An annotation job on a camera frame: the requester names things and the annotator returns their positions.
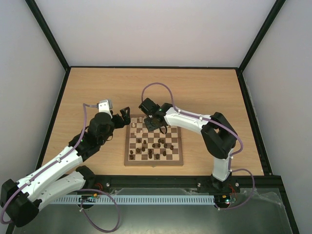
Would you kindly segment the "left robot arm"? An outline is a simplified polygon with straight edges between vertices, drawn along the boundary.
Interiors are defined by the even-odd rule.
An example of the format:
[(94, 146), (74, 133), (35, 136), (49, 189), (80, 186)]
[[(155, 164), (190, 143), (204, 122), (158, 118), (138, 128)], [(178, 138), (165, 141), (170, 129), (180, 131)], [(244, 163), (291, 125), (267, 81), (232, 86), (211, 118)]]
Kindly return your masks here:
[(130, 124), (130, 108), (113, 114), (110, 105), (97, 105), (98, 113), (84, 123), (81, 133), (52, 160), (36, 171), (14, 182), (3, 183), (0, 194), (2, 224), (14, 223), (23, 227), (52, 201), (71, 192), (94, 190), (95, 174), (82, 163), (96, 154), (101, 146), (113, 136), (115, 129)]

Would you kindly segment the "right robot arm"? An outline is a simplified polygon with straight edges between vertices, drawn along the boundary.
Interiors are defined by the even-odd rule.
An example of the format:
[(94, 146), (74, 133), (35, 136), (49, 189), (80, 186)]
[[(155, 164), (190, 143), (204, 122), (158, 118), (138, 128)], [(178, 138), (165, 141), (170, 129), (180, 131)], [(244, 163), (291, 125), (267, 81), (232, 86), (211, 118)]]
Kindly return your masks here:
[(146, 115), (144, 122), (150, 132), (176, 126), (201, 135), (208, 152), (214, 157), (213, 187), (223, 191), (229, 186), (231, 153), (236, 145), (237, 134), (221, 113), (200, 115), (184, 111), (170, 103), (160, 106), (149, 98), (138, 108)]

